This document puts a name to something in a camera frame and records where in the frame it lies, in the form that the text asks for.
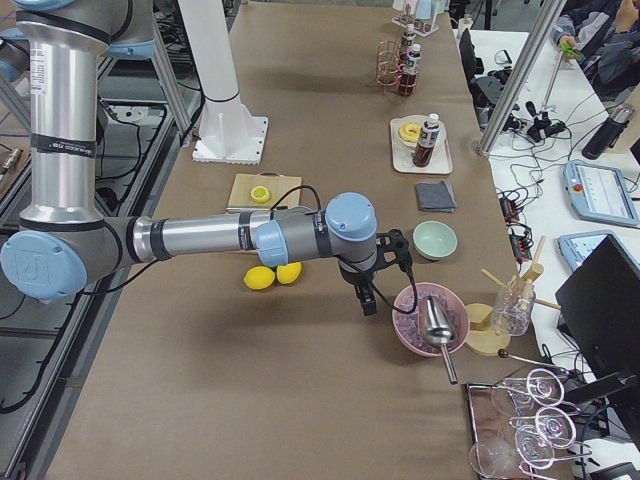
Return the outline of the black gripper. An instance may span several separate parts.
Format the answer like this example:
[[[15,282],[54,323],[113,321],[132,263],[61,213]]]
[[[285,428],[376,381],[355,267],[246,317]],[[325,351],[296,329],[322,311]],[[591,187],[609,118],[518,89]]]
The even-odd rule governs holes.
[[[409,241],[399,229],[376,234],[377,256],[374,270],[380,271],[392,265],[398,265],[403,273],[413,272],[413,259],[409,251]],[[354,286],[356,296],[364,316],[377,313],[377,302],[373,284],[365,282]]]

